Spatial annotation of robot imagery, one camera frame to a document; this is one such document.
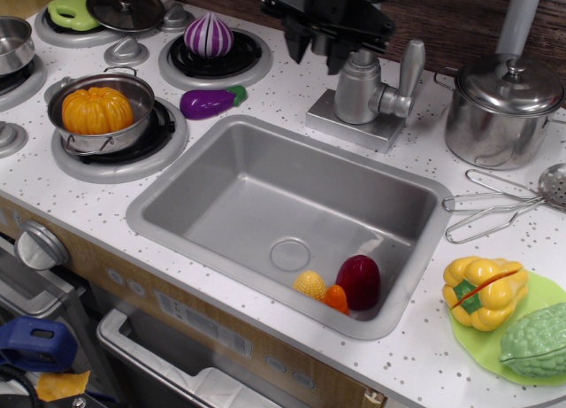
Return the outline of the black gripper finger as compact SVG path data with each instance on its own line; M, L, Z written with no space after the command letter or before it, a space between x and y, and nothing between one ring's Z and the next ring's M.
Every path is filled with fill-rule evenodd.
M331 40L326 51L328 74L338 74L352 51L353 49L348 39Z
M312 27L304 20L284 20L283 26L288 54L300 64L313 39Z

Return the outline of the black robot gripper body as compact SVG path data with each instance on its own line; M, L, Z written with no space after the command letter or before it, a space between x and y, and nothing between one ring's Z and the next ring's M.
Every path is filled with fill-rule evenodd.
M311 45L326 54L331 40L348 39L353 51L386 51L395 24L381 10L387 0L261 0L262 11L281 21L304 20L313 30Z

